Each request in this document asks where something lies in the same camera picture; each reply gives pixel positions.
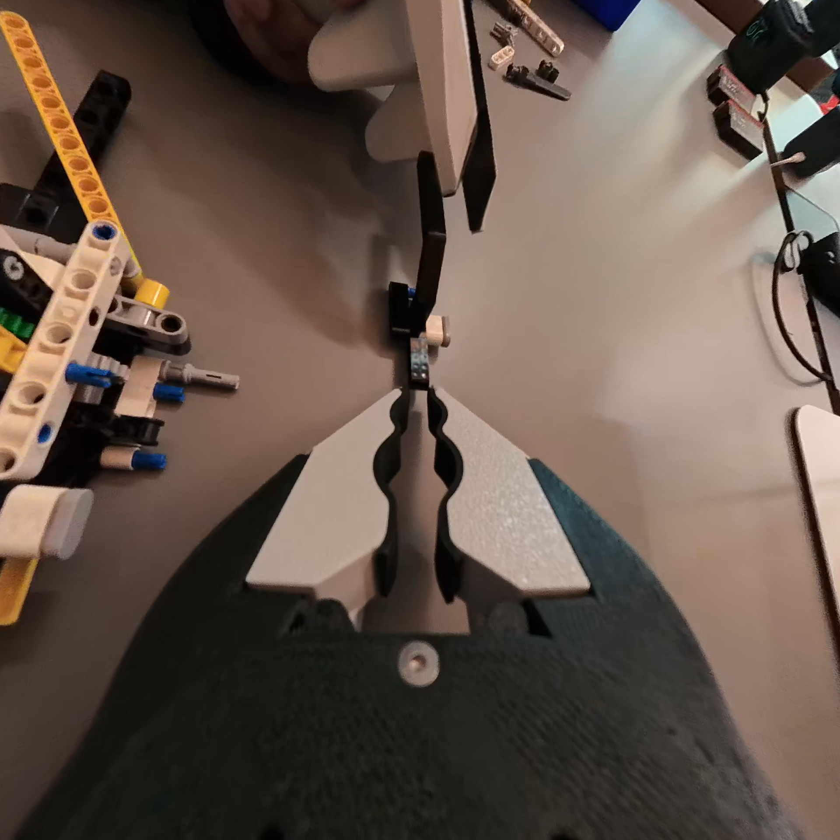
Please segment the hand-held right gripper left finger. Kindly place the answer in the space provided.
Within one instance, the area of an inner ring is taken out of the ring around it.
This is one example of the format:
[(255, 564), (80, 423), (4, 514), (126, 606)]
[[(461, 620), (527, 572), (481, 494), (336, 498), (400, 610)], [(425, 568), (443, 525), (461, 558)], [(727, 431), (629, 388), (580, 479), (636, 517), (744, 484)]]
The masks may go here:
[(299, 477), (245, 578), (254, 590), (339, 602), (354, 624), (396, 580), (396, 499), (403, 389), (325, 438)]

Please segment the yellow black lego model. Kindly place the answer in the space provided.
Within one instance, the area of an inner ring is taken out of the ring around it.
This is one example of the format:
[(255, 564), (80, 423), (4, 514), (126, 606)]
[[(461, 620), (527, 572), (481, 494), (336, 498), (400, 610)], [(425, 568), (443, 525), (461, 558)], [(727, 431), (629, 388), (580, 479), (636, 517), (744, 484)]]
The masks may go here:
[(160, 471), (158, 404), (239, 377), (184, 362), (170, 292), (140, 267), (98, 171), (130, 105), (101, 70), (70, 112), (35, 32), (2, 34), (53, 153), (31, 190), (2, 184), (1, 624), (18, 621), (39, 564), (76, 551), (101, 469)]

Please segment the white book stand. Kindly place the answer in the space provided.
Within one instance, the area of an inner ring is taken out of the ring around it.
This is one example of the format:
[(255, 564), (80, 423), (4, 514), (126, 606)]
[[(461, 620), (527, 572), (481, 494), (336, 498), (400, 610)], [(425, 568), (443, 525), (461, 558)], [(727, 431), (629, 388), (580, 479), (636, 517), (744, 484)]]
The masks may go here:
[(839, 417), (804, 405), (793, 416), (796, 454), (821, 568), (827, 610), (839, 623)]

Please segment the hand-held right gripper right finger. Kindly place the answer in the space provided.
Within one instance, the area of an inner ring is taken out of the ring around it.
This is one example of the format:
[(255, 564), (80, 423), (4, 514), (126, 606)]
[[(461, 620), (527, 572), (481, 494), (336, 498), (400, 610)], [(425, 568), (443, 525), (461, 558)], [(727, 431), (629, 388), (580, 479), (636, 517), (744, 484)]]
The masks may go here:
[(592, 585), (529, 456), (443, 389), (427, 393), (434, 470), (445, 485), (434, 568), (470, 629), (499, 607), (589, 595)]

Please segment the blue plastic bin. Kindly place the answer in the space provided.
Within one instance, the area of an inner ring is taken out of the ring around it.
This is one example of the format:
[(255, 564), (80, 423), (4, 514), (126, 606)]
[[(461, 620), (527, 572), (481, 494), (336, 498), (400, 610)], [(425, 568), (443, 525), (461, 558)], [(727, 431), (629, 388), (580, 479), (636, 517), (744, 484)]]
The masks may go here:
[(574, 5), (590, 15), (610, 33), (622, 27), (631, 13), (641, 3), (639, 0), (573, 1)]

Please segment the black flat case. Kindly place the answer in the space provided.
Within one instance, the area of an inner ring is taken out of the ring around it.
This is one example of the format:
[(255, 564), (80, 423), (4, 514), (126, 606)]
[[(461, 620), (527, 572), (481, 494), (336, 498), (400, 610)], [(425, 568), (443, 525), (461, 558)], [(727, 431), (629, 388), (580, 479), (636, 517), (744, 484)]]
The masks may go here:
[(788, 171), (800, 179), (823, 172), (839, 162), (839, 107), (825, 113), (784, 147), (787, 158), (803, 153), (801, 162), (788, 164)]

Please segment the black box with red stripe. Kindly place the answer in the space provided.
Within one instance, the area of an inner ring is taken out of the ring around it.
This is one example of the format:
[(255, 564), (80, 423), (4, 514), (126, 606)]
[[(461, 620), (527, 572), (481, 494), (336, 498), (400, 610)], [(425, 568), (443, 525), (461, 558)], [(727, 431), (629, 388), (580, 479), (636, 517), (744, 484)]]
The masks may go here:
[(718, 138), (747, 161), (764, 152), (763, 123), (735, 101), (727, 99), (712, 113)]
[(726, 64), (720, 64), (707, 79), (707, 98), (716, 107), (727, 102), (753, 111), (757, 95), (738, 79)]

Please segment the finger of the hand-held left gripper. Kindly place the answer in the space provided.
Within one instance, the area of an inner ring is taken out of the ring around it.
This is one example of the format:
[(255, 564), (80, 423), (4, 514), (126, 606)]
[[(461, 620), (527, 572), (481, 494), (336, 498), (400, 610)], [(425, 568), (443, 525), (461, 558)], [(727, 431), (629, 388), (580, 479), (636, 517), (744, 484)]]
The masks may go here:
[(441, 193), (460, 188), (480, 232), (497, 179), (473, 2), (407, 1), (421, 101)]

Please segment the small lego subassembly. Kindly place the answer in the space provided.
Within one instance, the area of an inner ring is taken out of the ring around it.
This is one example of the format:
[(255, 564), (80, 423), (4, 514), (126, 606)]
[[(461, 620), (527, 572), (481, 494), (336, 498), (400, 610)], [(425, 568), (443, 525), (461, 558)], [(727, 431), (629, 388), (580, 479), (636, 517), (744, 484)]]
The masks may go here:
[(447, 242), (444, 198), (434, 156), (422, 151), (416, 161), (422, 247), (415, 285), (392, 281), (387, 290), (391, 340), (406, 351), (407, 385), (425, 391), (430, 384), (429, 351), (447, 348), (449, 318), (434, 313)]

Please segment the black lego connector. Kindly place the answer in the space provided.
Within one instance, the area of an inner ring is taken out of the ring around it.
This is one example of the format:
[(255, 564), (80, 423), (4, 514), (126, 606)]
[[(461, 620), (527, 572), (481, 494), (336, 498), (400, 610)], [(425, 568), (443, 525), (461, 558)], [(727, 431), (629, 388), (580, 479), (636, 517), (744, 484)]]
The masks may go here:
[(540, 61), (536, 70), (510, 63), (505, 72), (506, 81), (517, 88), (531, 90), (543, 96), (567, 102), (572, 94), (558, 84), (558, 77), (558, 67), (546, 59)]

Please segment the black charger block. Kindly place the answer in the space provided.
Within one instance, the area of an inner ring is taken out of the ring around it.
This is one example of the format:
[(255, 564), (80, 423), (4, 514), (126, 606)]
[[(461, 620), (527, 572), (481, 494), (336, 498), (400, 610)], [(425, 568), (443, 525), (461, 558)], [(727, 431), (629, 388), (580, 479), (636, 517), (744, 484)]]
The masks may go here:
[(780, 81), (803, 58), (818, 58), (836, 43), (830, 25), (813, 20), (810, 7), (771, 1), (730, 41), (724, 55), (730, 72), (753, 94)]

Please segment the tan lego beam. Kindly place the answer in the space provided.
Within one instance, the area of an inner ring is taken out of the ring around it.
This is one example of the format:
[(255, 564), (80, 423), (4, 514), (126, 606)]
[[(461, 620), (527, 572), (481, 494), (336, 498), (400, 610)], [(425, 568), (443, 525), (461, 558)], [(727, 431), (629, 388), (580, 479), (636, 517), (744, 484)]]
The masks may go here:
[(560, 56), (564, 41), (532, 9), (530, 2), (506, 1), (507, 15), (514, 25), (526, 33), (543, 51), (552, 57)]

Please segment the person's left hand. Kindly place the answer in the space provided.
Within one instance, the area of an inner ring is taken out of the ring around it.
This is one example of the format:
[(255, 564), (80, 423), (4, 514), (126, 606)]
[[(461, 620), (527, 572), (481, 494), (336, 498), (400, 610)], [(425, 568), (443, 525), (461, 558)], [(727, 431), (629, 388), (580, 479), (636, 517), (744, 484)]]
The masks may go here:
[(284, 83), (311, 86), (310, 44), (323, 23), (298, 1), (223, 1), (248, 53)]

